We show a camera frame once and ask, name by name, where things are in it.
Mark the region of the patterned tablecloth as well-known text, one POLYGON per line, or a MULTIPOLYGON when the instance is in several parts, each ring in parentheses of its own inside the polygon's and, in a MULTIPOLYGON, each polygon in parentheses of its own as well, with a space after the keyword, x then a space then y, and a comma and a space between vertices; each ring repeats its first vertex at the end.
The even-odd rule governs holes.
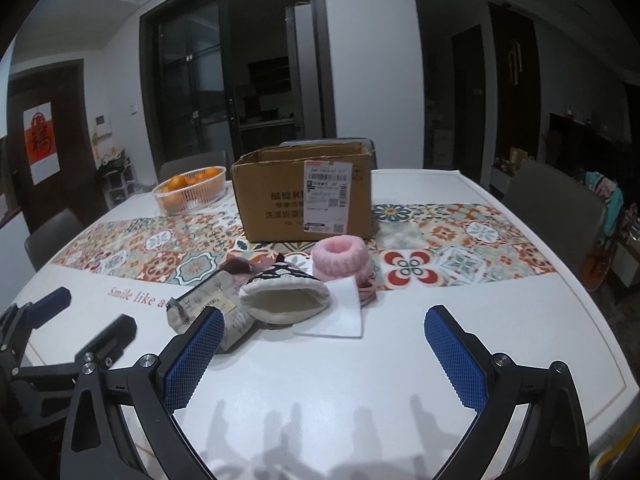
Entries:
MULTIPOLYGON (((611 440, 639 387, 588 292, 552 249, 479 185, 455 171, 376 170, 369 244, 375 295, 331 285, 325 309, 304 292, 269 294, 254 325, 216 356, 179 426, 225 479, 431 479, 474 414, 458 399, 423 333, 441 304, 492 352, 521 365, 568 365, 590 450, 611 440)), ((151 195, 127 200, 60 250, 17 301, 58 287, 70 306, 35 330, 36 364, 62 363, 121 314, 137 322, 119 359, 159 352, 174 331, 169 300, 231 258, 276 255, 304 270, 302 243, 253 243, 232 193, 186 217, 151 195)))

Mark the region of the black sliding glass door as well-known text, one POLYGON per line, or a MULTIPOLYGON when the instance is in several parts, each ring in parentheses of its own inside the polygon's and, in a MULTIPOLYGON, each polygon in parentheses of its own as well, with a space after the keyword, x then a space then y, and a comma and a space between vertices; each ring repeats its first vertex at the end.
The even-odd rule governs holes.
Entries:
POLYGON ((139 38, 154 170, 336 135, 326 0, 168 0, 139 38))

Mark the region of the colourful clothes pile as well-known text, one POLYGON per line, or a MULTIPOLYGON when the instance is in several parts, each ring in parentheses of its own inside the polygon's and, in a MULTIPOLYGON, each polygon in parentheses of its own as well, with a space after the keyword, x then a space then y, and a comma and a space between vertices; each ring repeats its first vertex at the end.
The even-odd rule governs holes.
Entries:
POLYGON ((600 240, 605 242, 616 230, 618 216, 624 206, 623 192, 614 180, 597 171, 585 173, 585 186, 596 193, 605 204, 605 217, 600 234, 600 240))

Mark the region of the pink fuzzy fabric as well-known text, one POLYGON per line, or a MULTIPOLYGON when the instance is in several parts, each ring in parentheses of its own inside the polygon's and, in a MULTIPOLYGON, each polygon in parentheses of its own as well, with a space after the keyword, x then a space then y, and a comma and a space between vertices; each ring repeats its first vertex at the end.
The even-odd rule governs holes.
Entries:
POLYGON ((375 274, 371 272, 366 278, 357 278, 360 304, 364 307, 376 299, 375 274))

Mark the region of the grey chair back left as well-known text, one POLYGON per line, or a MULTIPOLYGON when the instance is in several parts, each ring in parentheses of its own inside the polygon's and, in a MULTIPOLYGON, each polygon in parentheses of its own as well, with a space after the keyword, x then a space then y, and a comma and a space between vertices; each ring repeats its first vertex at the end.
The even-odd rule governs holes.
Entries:
POLYGON ((206 152, 165 162, 160 167, 158 182, 162 183, 176 174, 211 166, 228 167, 228 157, 224 151, 206 152))

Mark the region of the dusty pink knit item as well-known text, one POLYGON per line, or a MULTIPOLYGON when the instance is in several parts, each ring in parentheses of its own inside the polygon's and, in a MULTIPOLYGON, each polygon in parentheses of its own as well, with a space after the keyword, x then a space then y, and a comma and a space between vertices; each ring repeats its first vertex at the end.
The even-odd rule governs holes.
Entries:
POLYGON ((277 262, 281 262, 283 257, 280 254, 260 254, 254 259, 245 259, 228 255, 219 270, 228 272, 229 274, 250 274, 255 275, 274 266, 277 262))

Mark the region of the white wall intercom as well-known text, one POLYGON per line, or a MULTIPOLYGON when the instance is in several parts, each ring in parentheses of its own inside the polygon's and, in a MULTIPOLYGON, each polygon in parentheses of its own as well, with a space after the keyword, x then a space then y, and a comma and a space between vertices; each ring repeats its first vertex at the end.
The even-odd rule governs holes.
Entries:
POLYGON ((110 136, 112 134, 112 127, 110 118, 107 115, 96 116, 96 135, 100 138, 101 136, 110 136))

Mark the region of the grey chair back centre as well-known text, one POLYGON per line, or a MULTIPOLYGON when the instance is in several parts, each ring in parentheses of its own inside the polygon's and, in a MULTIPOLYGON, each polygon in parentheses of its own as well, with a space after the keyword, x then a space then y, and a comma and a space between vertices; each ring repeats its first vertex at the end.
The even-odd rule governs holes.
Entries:
POLYGON ((371 168, 378 168, 378 159, 376 158, 375 145, 368 138, 329 138, 329 139, 311 139, 311 140, 292 140, 284 141, 280 144, 280 148, 290 148, 291 146, 316 145, 316 144, 337 144, 337 143, 358 143, 363 145, 371 154, 371 168))

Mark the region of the grey chair right side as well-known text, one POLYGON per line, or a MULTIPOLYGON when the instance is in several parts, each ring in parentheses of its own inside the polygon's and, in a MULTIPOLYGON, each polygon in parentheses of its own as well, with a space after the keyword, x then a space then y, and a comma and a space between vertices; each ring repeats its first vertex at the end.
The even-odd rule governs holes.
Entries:
POLYGON ((597 243, 606 206, 595 192, 550 166, 526 160, 511 178, 506 208, 578 274, 597 243))

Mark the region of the red fu door poster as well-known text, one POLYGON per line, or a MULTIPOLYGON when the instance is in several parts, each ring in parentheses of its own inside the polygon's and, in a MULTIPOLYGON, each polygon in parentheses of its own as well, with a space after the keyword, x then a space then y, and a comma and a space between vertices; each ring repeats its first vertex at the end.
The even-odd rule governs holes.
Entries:
POLYGON ((23 127, 32 184, 37 185, 60 171, 51 103, 45 102, 25 110, 23 127))

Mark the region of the pink fluffy scrunchie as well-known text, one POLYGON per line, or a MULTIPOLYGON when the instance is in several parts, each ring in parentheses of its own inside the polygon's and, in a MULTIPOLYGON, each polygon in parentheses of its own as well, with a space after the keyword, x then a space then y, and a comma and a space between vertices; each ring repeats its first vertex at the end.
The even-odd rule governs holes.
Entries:
POLYGON ((319 240, 311 251, 312 273, 321 281, 356 278, 370 280, 371 260, 367 244, 359 236, 340 235, 319 240))

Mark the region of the brown cardboard box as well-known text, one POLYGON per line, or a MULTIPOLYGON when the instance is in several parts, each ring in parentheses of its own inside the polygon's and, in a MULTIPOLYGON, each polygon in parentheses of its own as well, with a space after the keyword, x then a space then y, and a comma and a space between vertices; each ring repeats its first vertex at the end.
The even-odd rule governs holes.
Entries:
POLYGON ((246 238, 370 238, 372 157, 358 142, 276 146, 242 156, 231 177, 246 238))

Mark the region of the dark wooden door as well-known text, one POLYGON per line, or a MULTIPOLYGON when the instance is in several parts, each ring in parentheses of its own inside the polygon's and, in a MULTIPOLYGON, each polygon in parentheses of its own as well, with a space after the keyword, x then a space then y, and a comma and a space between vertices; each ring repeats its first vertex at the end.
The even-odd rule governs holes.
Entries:
POLYGON ((4 175, 29 231, 64 209, 83 226, 107 212, 89 140, 83 62, 12 75, 6 121, 4 175))

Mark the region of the white cloth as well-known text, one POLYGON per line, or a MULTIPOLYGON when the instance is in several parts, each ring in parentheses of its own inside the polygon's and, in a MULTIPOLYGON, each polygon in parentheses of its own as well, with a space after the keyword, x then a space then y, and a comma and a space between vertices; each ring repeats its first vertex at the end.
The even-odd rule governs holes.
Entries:
POLYGON ((292 326, 292 334, 304 337, 348 338, 362 337, 362 314, 356 280, 340 278, 326 282, 330 305, 319 314, 292 326))

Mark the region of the white shoe rack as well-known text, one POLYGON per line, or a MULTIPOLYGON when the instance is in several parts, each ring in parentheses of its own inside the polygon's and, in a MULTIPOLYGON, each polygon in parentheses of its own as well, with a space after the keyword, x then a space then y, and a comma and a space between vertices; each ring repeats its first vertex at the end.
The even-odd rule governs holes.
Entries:
POLYGON ((101 158, 98 174, 108 208, 115 208, 134 194, 134 168, 123 148, 111 148, 101 158))

